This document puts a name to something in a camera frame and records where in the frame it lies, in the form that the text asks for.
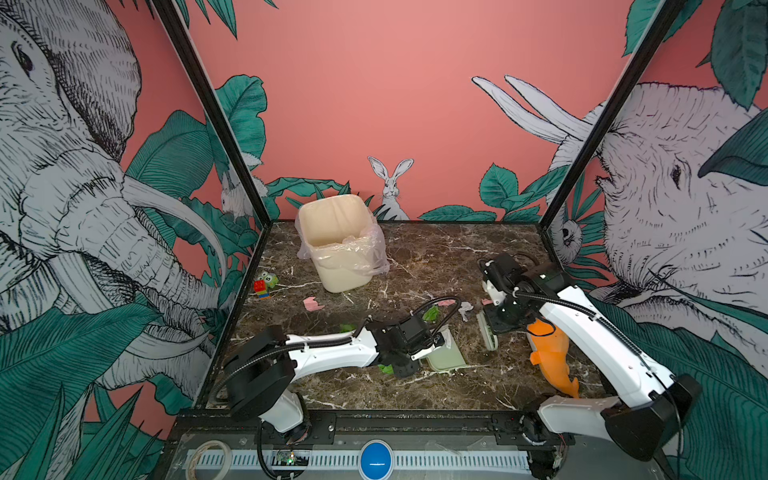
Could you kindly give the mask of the light green hand brush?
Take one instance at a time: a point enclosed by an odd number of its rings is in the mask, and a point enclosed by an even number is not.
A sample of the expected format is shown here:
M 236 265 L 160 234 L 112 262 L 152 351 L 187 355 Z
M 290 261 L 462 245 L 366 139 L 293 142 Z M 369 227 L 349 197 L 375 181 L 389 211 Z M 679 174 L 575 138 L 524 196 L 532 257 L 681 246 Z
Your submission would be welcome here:
M 476 319 L 478 322 L 480 334 L 483 338 L 483 342 L 485 345 L 485 348 L 488 351 L 496 351 L 498 349 L 499 343 L 498 343 L 498 337 L 497 335 L 492 331 L 490 323 L 485 315 L 484 311 L 480 311 L 476 315 Z

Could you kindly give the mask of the light green plastic dustpan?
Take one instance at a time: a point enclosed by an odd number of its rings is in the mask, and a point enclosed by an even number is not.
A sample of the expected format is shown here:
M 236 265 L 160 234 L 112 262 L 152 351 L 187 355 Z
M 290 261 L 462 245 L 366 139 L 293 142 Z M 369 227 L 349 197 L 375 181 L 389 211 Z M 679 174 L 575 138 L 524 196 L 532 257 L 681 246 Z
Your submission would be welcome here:
M 426 356 L 429 367 L 436 372 L 452 372 L 468 366 L 455 342 L 446 342 Z

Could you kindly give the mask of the clear plastic bin liner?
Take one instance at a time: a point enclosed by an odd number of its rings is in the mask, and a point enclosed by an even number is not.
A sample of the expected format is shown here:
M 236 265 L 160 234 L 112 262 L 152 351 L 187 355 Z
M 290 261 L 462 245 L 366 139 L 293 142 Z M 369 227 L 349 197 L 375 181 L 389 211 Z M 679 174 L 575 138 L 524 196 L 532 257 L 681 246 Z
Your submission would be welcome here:
M 296 221 L 301 239 L 298 256 L 323 274 L 373 276 L 389 270 L 384 234 L 375 220 Z

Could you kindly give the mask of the cream plastic trash bin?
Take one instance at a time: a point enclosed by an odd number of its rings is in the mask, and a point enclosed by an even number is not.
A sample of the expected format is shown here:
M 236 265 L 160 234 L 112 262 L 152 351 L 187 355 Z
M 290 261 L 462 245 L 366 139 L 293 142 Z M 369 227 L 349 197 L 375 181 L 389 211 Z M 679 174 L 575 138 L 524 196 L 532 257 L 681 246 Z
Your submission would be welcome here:
M 301 238 L 298 257 L 312 261 L 326 291 L 361 287 L 380 270 L 377 224 L 359 196 L 309 202 L 298 210 L 295 226 Z

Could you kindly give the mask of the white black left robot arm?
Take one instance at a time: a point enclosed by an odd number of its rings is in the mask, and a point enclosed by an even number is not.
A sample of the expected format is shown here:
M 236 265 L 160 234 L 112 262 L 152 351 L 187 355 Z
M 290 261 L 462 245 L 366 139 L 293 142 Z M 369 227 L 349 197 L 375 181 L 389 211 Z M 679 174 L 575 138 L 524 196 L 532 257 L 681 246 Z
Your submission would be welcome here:
M 459 311 L 461 299 L 448 295 L 417 307 L 403 320 L 363 320 L 354 330 L 322 336 L 287 335 L 272 325 L 251 338 L 222 366 L 208 401 L 225 403 L 238 421 L 267 423 L 289 445 L 310 436 L 303 398 L 289 390 L 296 380 L 343 368 L 390 367 L 397 378 L 420 369 L 420 360 L 446 344 L 441 332 Z M 226 394 L 223 401 L 220 393 Z

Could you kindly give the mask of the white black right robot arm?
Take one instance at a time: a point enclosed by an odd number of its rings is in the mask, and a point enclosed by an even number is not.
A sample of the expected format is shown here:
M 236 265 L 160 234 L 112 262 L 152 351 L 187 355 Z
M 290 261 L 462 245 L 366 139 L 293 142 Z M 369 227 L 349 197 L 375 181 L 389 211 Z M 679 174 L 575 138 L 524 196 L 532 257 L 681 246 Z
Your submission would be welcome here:
M 702 393 L 688 374 L 676 375 L 646 354 L 603 315 L 589 296 L 553 263 L 526 268 L 502 253 L 479 260 L 491 299 L 484 315 L 495 334 L 551 324 L 590 359 L 615 393 L 601 399 L 553 396 L 524 418 L 532 436 L 576 434 L 612 441 L 639 461 L 650 461 L 683 428 Z

